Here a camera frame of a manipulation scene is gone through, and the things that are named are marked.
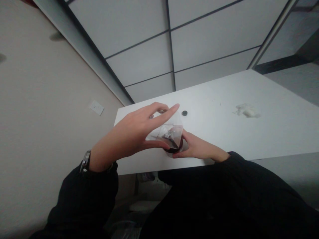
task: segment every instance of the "white table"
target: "white table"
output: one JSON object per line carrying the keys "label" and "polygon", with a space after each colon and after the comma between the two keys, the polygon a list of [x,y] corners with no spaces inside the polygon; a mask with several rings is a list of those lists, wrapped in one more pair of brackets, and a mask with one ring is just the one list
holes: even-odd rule
{"label": "white table", "polygon": [[[180,103],[184,129],[246,160],[319,151],[319,108],[286,88],[246,70],[118,109],[115,124],[125,115],[153,102]],[[247,103],[261,114],[246,118],[233,112]],[[148,149],[118,160],[118,174],[186,168],[211,160],[172,159],[162,149]]]}

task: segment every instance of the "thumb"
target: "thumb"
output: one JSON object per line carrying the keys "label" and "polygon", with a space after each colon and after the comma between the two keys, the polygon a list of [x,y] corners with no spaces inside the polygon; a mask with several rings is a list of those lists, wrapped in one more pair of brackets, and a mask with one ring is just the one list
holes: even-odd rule
{"label": "thumb", "polygon": [[143,148],[144,149],[149,149],[149,148],[170,149],[168,144],[164,143],[163,141],[159,141],[159,140],[145,140],[143,143]]}
{"label": "thumb", "polygon": [[173,154],[173,158],[188,158],[188,157],[191,157],[189,149],[183,152],[178,152],[176,154]]}

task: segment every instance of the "white outlet cover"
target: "white outlet cover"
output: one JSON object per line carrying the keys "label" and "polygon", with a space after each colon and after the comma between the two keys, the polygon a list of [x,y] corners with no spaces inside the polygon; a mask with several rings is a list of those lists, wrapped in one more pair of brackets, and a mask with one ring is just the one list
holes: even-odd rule
{"label": "white outlet cover", "polygon": [[101,106],[96,100],[94,100],[90,106],[90,109],[95,111],[98,115],[101,115],[104,110],[104,107]]}

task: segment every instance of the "skin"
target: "skin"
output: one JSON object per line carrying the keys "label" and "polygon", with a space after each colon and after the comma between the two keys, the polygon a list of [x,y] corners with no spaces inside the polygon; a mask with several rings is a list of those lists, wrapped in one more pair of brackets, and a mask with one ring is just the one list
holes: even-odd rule
{"label": "skin", "polygon": [[[98,141],[91,149],[89,170],[103,172],[113,162],[129,157],[139,151],[149,148],[169,149],[169,146],[156,140],[145,140],[146,136],[164,124],[178,110],[179,104],[169,108],[165,104],[154,102],[126,115],[107,135]],[[151,116],[157,111],[164,111],[153,119]],[[211,158],[215,162],[222,162],[230,155],[195,135],[183,131],[183,138],[189,149],[173,155],[173,158],[194,157],[199,159]]]}

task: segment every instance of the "black sleeve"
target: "black sleeve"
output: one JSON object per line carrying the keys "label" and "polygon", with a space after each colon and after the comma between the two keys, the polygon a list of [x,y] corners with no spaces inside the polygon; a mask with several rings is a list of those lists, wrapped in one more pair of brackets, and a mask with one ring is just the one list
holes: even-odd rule
{"label": "black sleeve", "polygon": [[228,207],[254,221],[269,238],[319,238],[319,212],[271,171],[229,154],[211,174]]}
{"label": "black sleeve", "polygon": [[31,238],[106,238],[103,230],[118,191],[117,163],[109,171],[80,174],[80,166],[63,180],[57,205],[44,230]]}

